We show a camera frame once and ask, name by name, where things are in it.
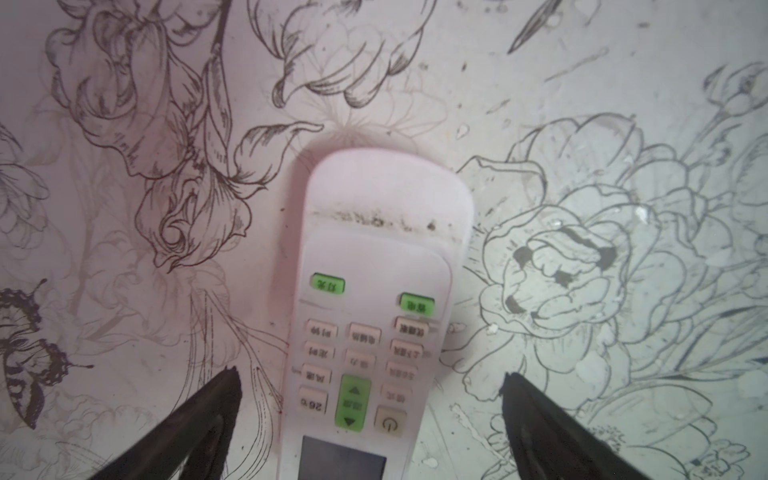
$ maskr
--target remote control panel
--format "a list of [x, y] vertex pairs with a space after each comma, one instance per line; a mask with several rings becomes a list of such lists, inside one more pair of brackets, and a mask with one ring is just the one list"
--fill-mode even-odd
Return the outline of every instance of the remote control panel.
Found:
[[406, 473], [449, 322], [472, 196], [437, 164], [339, 151], [307, 185], [280, 480]]

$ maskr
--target remote control screen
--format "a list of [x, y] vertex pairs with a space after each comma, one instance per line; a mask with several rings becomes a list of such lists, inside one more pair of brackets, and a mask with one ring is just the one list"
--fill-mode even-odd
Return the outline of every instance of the remote control screen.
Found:
[[386, 458], [304, 436], [298, 480], [381, 480]]

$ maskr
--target butterfly drawing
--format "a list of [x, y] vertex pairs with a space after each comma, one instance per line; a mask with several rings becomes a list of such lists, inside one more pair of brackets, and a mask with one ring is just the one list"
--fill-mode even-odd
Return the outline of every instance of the butterfly drawing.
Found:
[[40, 306], [32, 292], [3, 289], [0, 292], [0, 353], [5, 386], [11, 403], [24, 423], [34, 429], [45, 405], [43, 386], [59, 383], [73, 366], [55, 343], [41, 338]]

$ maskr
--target green button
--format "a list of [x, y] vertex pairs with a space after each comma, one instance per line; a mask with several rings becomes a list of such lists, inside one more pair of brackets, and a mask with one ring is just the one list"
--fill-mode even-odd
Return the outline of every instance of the green button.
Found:
[[322, 290], [323, 292], [335, 293], [341, 295], [344, 293], [344, 279], [336, 276], [323, 275], [315, 273], [312, 275], [312, 288]]
[[418, 313], [422, 316], [432, 316], [435, 312], [435, 300], [426, 296], [418, 296], [413, 293], [404, 293], [400, 296], [400, 308], [406, 312]]
[[336, 426], [361, 432], [366, 423], [371, 381], [354, 375], [342, 375], [339, 404], [336, 405]]

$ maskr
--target remote control button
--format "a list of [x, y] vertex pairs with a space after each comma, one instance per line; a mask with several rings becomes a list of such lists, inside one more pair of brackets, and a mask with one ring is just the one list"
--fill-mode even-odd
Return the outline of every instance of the remote control button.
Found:
[[387, 375], [393, 379], [413, 380], [418, 371], [419, 369], [412, 365], [403, 365], [397, 362], [387, 362], [386, 364]]
[[306, 322], [306, 331], [309, 332], [310, 335], [319, 338], [333, 339], [336, 338], [336, 335], [339, 333], [339, 327], [331, 323], [309, 319]]
[[401, 437], [402, 431], [406, 428], [407, 417], [402, 410], [379, 407], [376, 409], [376, 419], [373, 421], [373, 426], [381, 433]]
[[373, 370], [373, 366], [376, 364], [376, 356], [368, 353], [360, 353], [354, 350], [347, 350], [344, 357], [344, 363], [355, 369], [368, 372]]
[[323, 292], [334, 293], [336, 295], [344, 293], [344, 279], [337, 276], [315, 273], [312, 275], [310, 283], [315, 290], [322, 290]]
[[418, 320], [411, 320], [404, 316], [399, 316], [397, 317], [397, 320], [395, 320], [395, 328], [397, 329], [397, 333], [421, 339], [424, 338], [429, 331], [429, 324], [427, 322], [420, 322]]
[[323, 385], [331, 383], [331, 371], [329, 369], [309, 363], [302, 365], [301, 377], [309, 382], [317, 382]]
[[382, 385], [382, 397], [388, 402], [399, 403], [405, 405], [411, 398], [411, 389], [405, 386], [397, 386], [392, 383], [385, 383]]
[[390, 350], [394, 356], [411, 360], [418, 360], [424, 354], [423, 346], [418, 343], [403, 342], [402, 340], [393, 340]]
[[353, 323], [349, 326], [349, 338], [353, 342], [364, 345], [379, 345], [381, 336], [381, 329], [372, 326], [360, 325], [359, 323]]
[[435, 299], [404, 293], [400, 296], [400, 308], [406, 312], [418, 313], [421, 316], [432, 316], [435, 313]]
[[326, 403], [328, 402], [328, 392], [323, 390], [311, 389], [308, 386], [299, 387], [299, 405], [312, 413], [325, 415]]
[[342, 375], [339, 387], [339, 403], [336, 405], [337, 427], [361, 432], [366, 423], [371, 381], [354, 375]]
[[309, 356], [314, 356], [319, 359], [330, 360], [336, 353], [336, 349], [332, 346], [325, 346], [314, 342], [304, 343], [304, 352]]

